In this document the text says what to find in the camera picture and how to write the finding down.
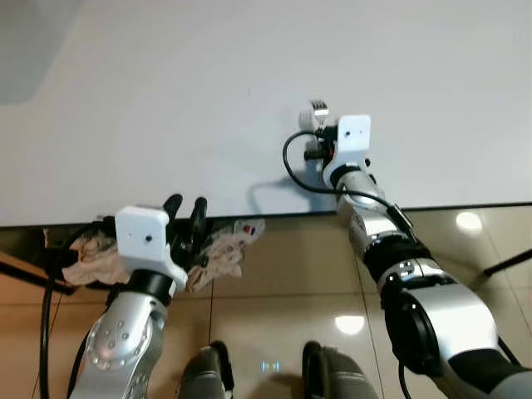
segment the black cable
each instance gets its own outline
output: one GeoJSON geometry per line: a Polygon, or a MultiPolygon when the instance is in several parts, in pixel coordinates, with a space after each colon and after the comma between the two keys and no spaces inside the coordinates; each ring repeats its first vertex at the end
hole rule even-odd
{"type": "Polygon", "coordinates": [[[52,307],[52,295],[56,278],[61,272],[61,261],[67,254],[71,245],[87,231],[99,226],[101,222],[93,222],[78,229],[61,247],[55,263],[48,274],[47,286],[42,297],[41,310],[41,339],[39,352],[39,388],[41,399],[50,399],[48,388],[48,343],[50,341],[50,308],[52,307]]]}
{"type": "Polygon", "coordinates": [[[76,359],[74,359],[74,364],[72,365],[72,371],[70,373],[70,379],[68,380],[68,391],[66,394],[66,399],[70,397],[76,386],[77,373],[80,371],[81,360],[83,354],[85,353],[86,340],[89,337],[89,333],[85,334],[83,341],[81,341],[80,347],[77,349],[76,359]]]}
{"type": "Polygon", "coordinates": [[[514,353],[510,350],[508,345],[506,345],[506,342],[504,342],[500,336],[499,336],[499,346],[502,349],[502,352],[505,353],[506,357],[508,357],[508,360],[510,360],[510,363],[516,366],[521,366],[519,359],[515,357],[514,353]]]}
{"type": "Polygon", "coordinates": [[[406,387],[405,366],[402,363],[399,363],[399,385],[401,385],[402,394],[405,396],[405,399],[412,399],[406,387]]]}
{"type": "Polygon", "coordinates": [[[291,135],[285,142],[284,142],[284,145],[283,145],[283,163],[284,163],[284,167],[286,168],[286,171],[288,172],[288,174],[290,175],[290,177],[292,178],[292,180],[296,183],[296,185],[298,185],[299,187],[301,187],[302,189],[305,189],[306,191],[311,191],[313,193],[318,193],[318,194],[333,194],[333,195],[344,195],[344,194],[347,194],[347,195],[359,195],[361,197],[366,197],[366,198],[369,198],[370,200],[374,200],[376,202],[378,202],[379,204],[382,204],[384,206],[386,206],[387,208],[391,208],[392,206],[387,203],[384,199],[380,198],[380,197],[377,197],[375,195],[371,195],[371,194],[368,194],[368,193],[363,193],[361,191],[353,191],[353,190],[336,190],[336,189],[326,189],[326,188],[322,188],[322,187],[312,187],[311,185],[307,185],[306,183],[302,182],[292,171],[292,168],[290,167],[290,164],[288,163],[288,147],[290,146],[290,143],[292,143],[292,141],[294,141],[295,139],[297,139],[298,137],[302,136],[302,135],[315,135],[314,132],[312,131],[300,131],[298,133],[295,133],[293,135],[291,135]]]}

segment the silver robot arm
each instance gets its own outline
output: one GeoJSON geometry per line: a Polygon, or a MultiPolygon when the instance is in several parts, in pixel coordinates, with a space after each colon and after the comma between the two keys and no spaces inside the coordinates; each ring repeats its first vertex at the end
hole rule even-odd
{"type": "Polygon", "coordinates": [[[161,350],[166,307],[185,288],[188,264],[203,234],[206,201],[196,200],[190,234],[179,237],[172,221],[181,203],[174,195],[163,209],[126,207],[115,217],[128,284],[88,333],[83,370],[70,398],[146,399],[161,350]]]}
{"type": "Polygon", "coordinates": [[[532,397],[532,371],[502,357],[490,310],[438,266],[399,208],[342,194],[384,198],[367,169],[369,116],[321,124],[315,135],[318,149],[305,159],[323,160],[323,181],[339,193],[338,214],[377,284],[399,362],[430,377],[449,398],[532,397]]]}

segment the tiled floor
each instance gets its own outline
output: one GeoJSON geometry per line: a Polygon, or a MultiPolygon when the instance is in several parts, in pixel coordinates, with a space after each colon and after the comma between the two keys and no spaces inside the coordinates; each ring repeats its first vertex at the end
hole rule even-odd
{"type": "MultiPolygon", "coordinates": [[[[510,348],[532,366],[532,262],[479,278],[482,269],[532,247],[532,208],[472,210],[484,225],[475,234],[456,228],[459,212],[410,216],[441,265],[477,291],[510,348]]],[[[105,297],[81,290],[54,298],[52,397],[65,396],[77,346],[105,297]]],[[[5,397],[38,397],[41,299],[40,289],[0,276],[5,397]]],[[[201,293],[181,295],[169,312],[163,355],[150,381],[152,398],[171,399],[187,360],[215,339],[229,347],[238,398],[301,398],[300,357],[309,339],[352,356],[380,398],[402,397],[375,284],[334,217],[269,220],[264,236],[248,250],[241,279],[220,279],[201,293]],[[353,335],[337,328],[341,316],[357,320],[353,335]]],[[[407,372],[406,379],[413,397],[443,397],[425,377],[407,372]]]]}

